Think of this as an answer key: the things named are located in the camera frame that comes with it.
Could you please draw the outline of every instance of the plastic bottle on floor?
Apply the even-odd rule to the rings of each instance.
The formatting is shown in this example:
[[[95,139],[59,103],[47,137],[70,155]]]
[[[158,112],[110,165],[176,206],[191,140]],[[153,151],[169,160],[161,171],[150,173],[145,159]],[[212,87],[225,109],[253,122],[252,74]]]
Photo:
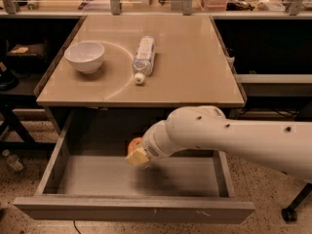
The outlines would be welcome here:
[[[2,155],[7,158],[7,164],[13,171],[19,172],[23,170],[23,164],[17,154],[11,154],[8,149],[5,149]]]
[[[142,84],[146,76],[153,72],[156,41],[151,36],[140,39],[138,49],[133,61],[135,83]]]

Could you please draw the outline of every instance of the white bowl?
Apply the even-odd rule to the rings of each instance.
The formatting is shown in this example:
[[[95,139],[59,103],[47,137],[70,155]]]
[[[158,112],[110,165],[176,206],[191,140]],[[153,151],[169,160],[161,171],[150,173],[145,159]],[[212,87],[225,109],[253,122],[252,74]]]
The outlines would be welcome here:
[[[94,73],[103,63],[104,46],[97,42],[81,42],[68,47],[65,58],[78,71]]]

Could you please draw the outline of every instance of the speckled floor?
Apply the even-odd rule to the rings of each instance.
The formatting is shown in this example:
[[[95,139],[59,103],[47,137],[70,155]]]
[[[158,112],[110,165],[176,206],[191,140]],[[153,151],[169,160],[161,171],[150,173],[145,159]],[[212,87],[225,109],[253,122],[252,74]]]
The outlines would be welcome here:
[[[49,122],[23,122],[35,139],[57,139]],[[17,135],[6,132],[0,140],[19,139]],[[47,165],[47,155],[43,151],[27,151],[20,155],[26,169],[15,174],[0,157],[0,234],[74,234],[79,233],[72,221],[33,220],[22,213],[13,201],[19,196],[32,196]],[[237,199],[252,201],[255,211],[239,225],[213,224],[162,224],[77,221],[82,234],[89,233],[312,233],[312,195],[309,195],[297,208],[298,220],[285,223],[281,209],[286,207],[303,188],[304,182],[288,175],[254,165],[237,157],[228,155]]]

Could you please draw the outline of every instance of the black cable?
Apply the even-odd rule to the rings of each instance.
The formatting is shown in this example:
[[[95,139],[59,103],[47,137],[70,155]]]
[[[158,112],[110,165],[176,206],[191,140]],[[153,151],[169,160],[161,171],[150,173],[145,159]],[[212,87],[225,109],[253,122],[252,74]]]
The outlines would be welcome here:
[[[77,231],[79,234],[81,234],[80,230],[79,230],[79,229],[77,228],[77,226],[76,226],[76,221],[75,221],[75,220],[73,220],[73,223],[74,223],[74,227],[75,227],[76,231]]]

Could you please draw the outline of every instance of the drawer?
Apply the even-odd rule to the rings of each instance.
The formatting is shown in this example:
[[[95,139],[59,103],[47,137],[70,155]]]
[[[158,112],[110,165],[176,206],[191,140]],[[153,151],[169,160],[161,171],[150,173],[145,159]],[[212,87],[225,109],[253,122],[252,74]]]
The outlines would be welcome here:
[[[240,223],[254,211],[235,199],[223,152],[185,150],[138,167],[128,143],[170,109],[72,109],[33,197],[15,206],[34,219]]]

